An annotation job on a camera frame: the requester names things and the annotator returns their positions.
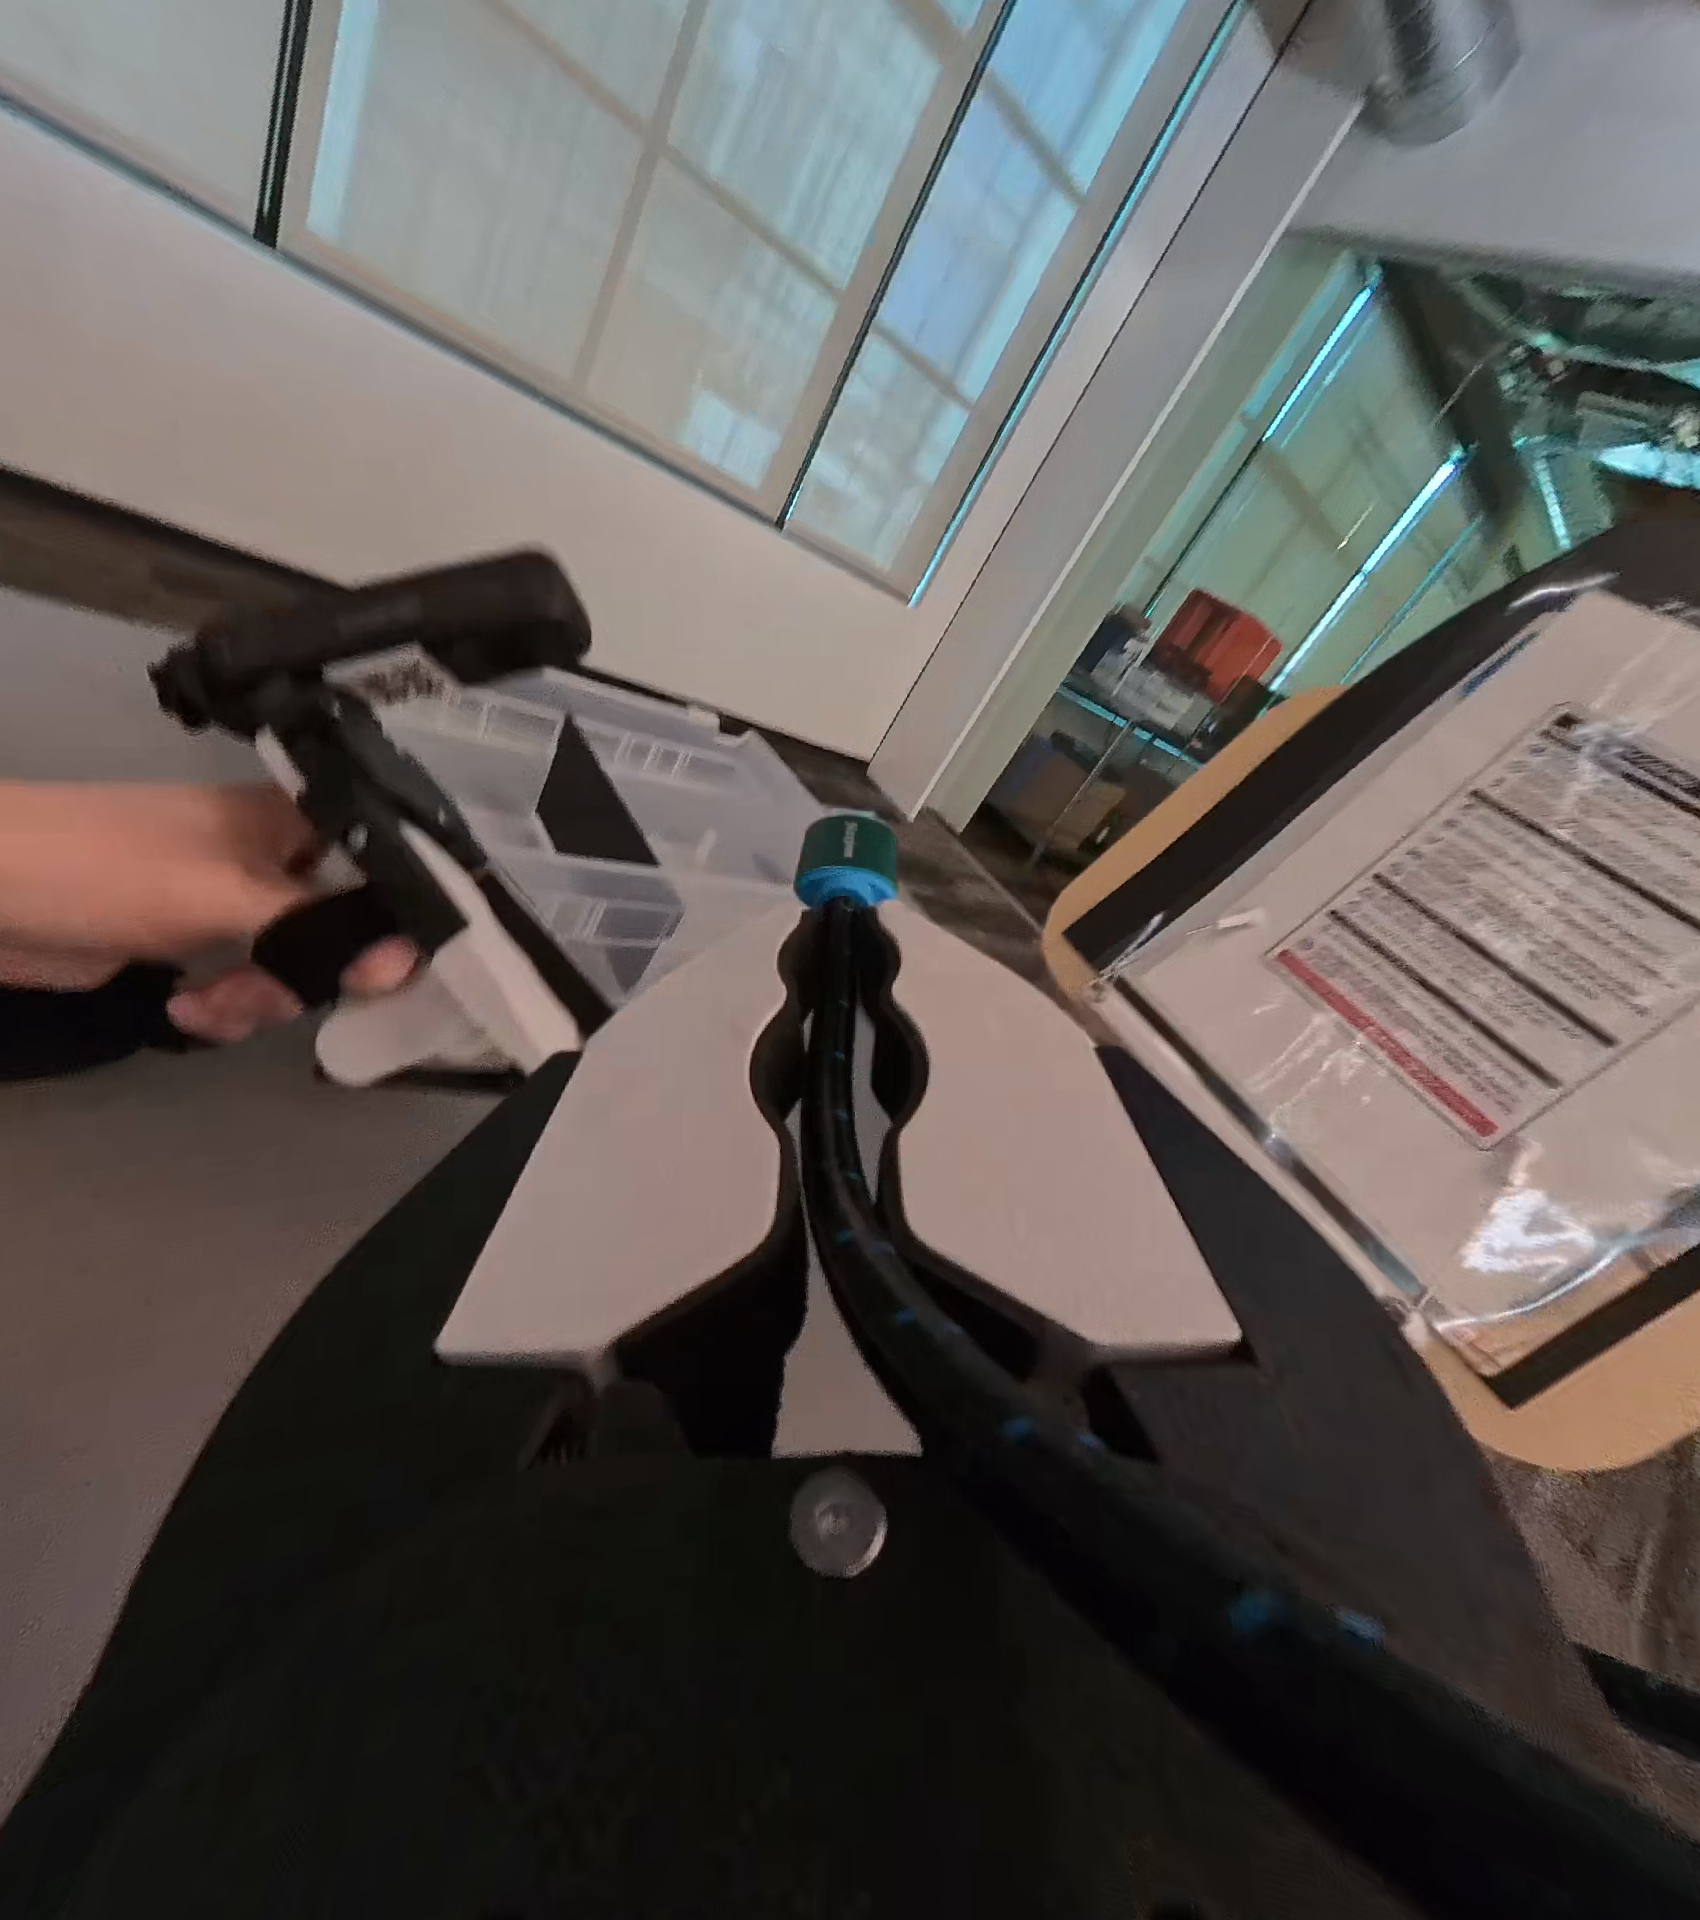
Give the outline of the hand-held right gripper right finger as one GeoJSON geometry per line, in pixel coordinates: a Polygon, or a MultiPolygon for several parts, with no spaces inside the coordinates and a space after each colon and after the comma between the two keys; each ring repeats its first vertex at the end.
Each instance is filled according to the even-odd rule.
{"type": "Polygon", "coordinates": [[[905,901],[873,1076],[887,1184],[914,1249],[1101,1361],[1218,1357],[1243,1328],[1126,1116],[1091,1034],[1043,988],[905,901]]]}

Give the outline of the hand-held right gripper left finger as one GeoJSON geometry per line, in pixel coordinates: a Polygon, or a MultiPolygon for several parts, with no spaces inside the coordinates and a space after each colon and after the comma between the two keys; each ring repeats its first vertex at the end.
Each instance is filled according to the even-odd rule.
{"type": "Polygon", "coordinates": [[[743,923],[582,1046],[434,1338],[443,1361],[605,1373],[622,1338],[773,1240],[790,1134],[758,1056],[800,916],[743,923]]]}

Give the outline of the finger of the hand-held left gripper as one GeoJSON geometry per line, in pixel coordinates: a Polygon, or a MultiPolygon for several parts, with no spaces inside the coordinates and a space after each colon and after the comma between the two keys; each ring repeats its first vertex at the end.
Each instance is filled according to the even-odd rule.
{"type": "Polygon", "coordinates": [[[403,1080],[476,1084],[521,1067],[447,990],[349,996],[318,1021],[318,1074],[332,1085],[369,1089],[403,1080]]]}
{"type": "Polygon", "coordinates": [[[510,1063],[544,1063],[584,1046],[576,1016],[506,929],[478,876],[430,838],[407,839],[463,928],[433,949],[430,975],[510,1063]]]}

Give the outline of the clear plastic bin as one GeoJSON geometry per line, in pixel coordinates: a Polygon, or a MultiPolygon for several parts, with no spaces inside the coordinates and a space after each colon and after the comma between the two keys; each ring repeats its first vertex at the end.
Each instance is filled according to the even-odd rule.
{"type": "Polygon", "coordinates": [[[822,803],[761,731],[567,671],[453,684],[427,657],[360,680],[383,729],[448,791],[513,890],[621,1005],[705,947],[795,901],[822,803]],[[560,718],[575,715],[660,866],[565,858],[536,801],[560,718]]]}

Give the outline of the black hdmi cable green plugs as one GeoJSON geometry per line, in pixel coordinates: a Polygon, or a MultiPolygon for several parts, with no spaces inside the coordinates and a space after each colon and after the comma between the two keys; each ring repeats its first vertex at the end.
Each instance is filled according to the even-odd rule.
{"type": "Polygon", "coordinates": [[[1083,1620],[1316,1831],[1425,1915],[1695,1915],[1700,1842],[1407,1661],[1361,1610],[1323,1606],[1230,1547],[1139,1453],[1017,1379],[906,1252],[854,1122],[854,1024],[887,990],[895,839],[867,815],[808,830],[815,934],[804,1204],[863,1357],[929,1461],[1083,1620]]]}

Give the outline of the person's left hand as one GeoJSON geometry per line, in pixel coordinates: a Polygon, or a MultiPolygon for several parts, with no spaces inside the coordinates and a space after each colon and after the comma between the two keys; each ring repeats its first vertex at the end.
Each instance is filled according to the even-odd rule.
{"type": "MultiPolygon", "coordinates": [[[[27,926],[55,947],[211,963],[320,897],[324,841],[271,783],[55,785],[35,824],[47,838],[33,871],[48,891],[27,926]]],[[[420,967],[411,940],[378,937],[342,972],[344,996],[395,993],[420,967]]],[[[204,1043],[246,1042],[304,1010],[249,958],[195,973],[169,1002],[173,1026],[204,1043]]]]}

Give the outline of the large paned window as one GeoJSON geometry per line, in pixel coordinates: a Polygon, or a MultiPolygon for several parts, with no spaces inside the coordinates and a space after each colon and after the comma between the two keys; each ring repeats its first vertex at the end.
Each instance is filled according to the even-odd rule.
{"type": "Polygon", "coordinates": [[[1244,9],[0,2],[0,100],[914,596],[1244,9]]]}

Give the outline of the instruction sign on wooden board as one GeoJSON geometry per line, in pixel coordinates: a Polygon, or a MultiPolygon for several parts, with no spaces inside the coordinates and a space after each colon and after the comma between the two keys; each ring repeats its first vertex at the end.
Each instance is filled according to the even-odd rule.
{"type": "Polygon", "coordinates": [[[1274,705],[1044,941],[1489,1449],[1700,1432],[1700,499],[1274,705]]]}

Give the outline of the red storage crate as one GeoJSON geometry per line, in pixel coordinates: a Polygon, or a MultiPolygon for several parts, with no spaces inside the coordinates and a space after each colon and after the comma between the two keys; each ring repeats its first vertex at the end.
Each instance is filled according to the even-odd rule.
{"type": "Polygon", "coordinates": [[[1264,684],[1278,653],[1266,621],[1203,588],[1186,592],[1150,642],[1155,671],[1214,703],[1240,684],[1264,684]]]}

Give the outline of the silver ventilation duct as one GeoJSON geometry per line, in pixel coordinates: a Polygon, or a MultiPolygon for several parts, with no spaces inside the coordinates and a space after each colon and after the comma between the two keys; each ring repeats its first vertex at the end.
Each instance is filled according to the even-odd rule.
{"type": "Polygon", "coordinates": [[[1518,60],[1511,2],[1358,2],[1370,61],[1366,121],[1396,145],[1434,145],[1483,115],[1518,60]]]}

